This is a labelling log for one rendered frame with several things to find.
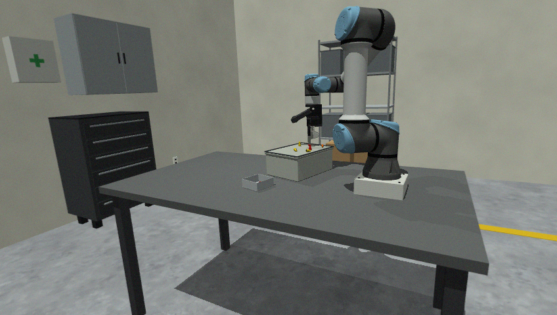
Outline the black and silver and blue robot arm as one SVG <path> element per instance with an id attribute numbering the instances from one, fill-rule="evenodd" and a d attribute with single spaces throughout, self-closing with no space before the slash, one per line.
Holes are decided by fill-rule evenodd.
<path id="1" fill-rule="evenodd" d="M 395 33 L 393 16 L 382 10 L 359 6 L 342 10 L 335 36 L 345 51 L 344 72 L 340 77 L 306 74 L 305 103 L 318 104 L 319 93 L 344 93 L 343 115 L 332 132 L 336 148 L 345 154 L 368 152 L 364 177 L 397 180 L 401 178 L 397 160 L 399 124 L 369 121 L 366 116 L 367 67 Z"/>

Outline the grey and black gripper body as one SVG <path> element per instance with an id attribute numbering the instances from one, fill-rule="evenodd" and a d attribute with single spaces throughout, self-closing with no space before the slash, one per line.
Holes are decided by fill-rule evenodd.
<path id="1" fill-rule="evenodd" d="M 322 104 L 306 104 L 305 107 L 310 107 L 311 114 L 307 115 L 307 121 L 311 126 L 322 126 Z M 314 110 L 312 110 L 314 108 Z"/>

